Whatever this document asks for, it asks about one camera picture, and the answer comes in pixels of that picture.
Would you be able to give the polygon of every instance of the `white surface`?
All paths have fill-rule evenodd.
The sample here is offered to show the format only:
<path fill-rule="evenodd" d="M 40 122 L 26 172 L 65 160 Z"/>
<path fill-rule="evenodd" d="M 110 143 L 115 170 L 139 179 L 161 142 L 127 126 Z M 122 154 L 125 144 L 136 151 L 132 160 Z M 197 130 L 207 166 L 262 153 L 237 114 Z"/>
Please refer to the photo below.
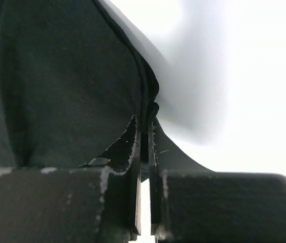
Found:
<path fill-rule="evenodd" d="M 101 0 L 152 67 L 158 119 L 215 171 L 286 175 L 286 0 Z"/>

